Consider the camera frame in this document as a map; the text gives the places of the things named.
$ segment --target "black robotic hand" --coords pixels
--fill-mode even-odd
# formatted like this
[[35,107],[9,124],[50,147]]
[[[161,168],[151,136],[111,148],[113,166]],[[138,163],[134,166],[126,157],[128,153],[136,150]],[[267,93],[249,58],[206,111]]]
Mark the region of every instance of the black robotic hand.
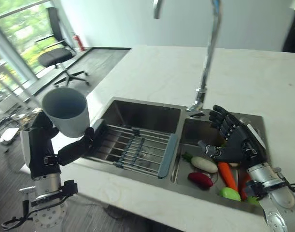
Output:
[[93,145],[93,128],[87,128],[84,136],[54,154],[51,139],[59,130],[44,112],[40,112],[32,124],[29,136],[30,157],[25,162],[30,168],[31,178],[47,174],[60,173],[59,165],[66,165],[88,152]]
[[214,105],[210,111],[211,127],[219,130],[226,141],[221,147],[206,145],[199,141],[198,145],[215,161],[241,163],[245,168],[266,162],[265,149],[249,128],[224,108]]

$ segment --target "gray cup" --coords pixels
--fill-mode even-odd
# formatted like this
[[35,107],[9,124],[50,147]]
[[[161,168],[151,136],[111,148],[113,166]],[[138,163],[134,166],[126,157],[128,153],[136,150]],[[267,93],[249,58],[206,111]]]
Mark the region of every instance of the gray cup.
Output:
[[86,97],[73,88],[60,87],[48,92],[42,109],[64,135],[77,138],[89,127]]

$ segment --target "double sink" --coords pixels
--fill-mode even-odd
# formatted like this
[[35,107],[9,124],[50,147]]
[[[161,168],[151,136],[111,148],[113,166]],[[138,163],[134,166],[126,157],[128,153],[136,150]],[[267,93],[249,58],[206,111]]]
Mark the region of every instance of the double sink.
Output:
[[[137,101],[122,98],[112,98],[101,113],[106,124],[123,128],[141,128],[151,133],[164,135],[177,135],[177,144],[170,157],[168,174],[163,178],[140,173],[126,168],[116,167],[118,158],[101,153],[90,153],[78,160],[76,164],[104,172],[116,174],[136,181],[144,182],[153,186],[168,189],[180,194],[221,204],[227,207],[247,211],[254,214],[263,214],[263,210],[256,205],[223,198],[218,195],[225,183],[221,176],[212,174],[214,185],[209,189],[200,189],[197,185],[187,179],[189,173],[195,172],[195,168],[182,158],[182,154],[188,152],[195,156],[208,157],[197,146],[199,140],[207,144],[221,146],[223,139],[218,131],[210,127],[209,110],[203,110],[204,115],[193,117],[193,113],[185,111],[186,107],[168,105],[162,103]],[[258,132],[266,144],[266,134],[261,116],[233,113],[237,118],[246,118]],[[238,176],[242,170],[232,168],[238,183]]]

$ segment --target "robotic arm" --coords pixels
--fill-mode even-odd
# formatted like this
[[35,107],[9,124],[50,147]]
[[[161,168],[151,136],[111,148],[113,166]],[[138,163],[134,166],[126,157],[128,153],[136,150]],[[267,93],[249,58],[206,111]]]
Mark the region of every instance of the robotic arm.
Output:
[[[24,196],[23,216],[3,223],[1,226],[5,231],[19,227],[27,220],[34,222],[38,232],[61,231],[61,221],[67,210],[65,200],[77,193],[78,188],[74,180],[61,185],[59,165],[67,165],[88,152],[93,145],[94,130],[87,128],[79,141],[65,146],[55,155],[51,139],[58,132],[44,112],[37,115],[29,131],[21,131],[25,163],[35,186],[19,190]],[[32,211],[29,211],[29,194],[34,192],[36,198],[30,203]]]
[[215,147],[203,141],[198,145],[215,161],[240,163],[247,170],[252,180],[245,191],[258,197],[271,231],[295,232],[295,184],[290,185],[280,168],[273,170],[267,163],[265,145],[255,130],[217,105],[210,112],[210,121],[225,139],[225,146]]

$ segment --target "fire extinguisher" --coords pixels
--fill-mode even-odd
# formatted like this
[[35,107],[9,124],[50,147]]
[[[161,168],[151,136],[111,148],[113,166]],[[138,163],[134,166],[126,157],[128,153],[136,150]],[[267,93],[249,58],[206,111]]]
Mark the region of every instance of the fire extinguisher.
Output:
[[73,34],[73,39],[78,43],[80,51],[81,52],[85,51],[85,48],[83,47],[83,44],[82,44],[82,42],[80,40],[80,37],[78,35],[76,35],[76,34]]

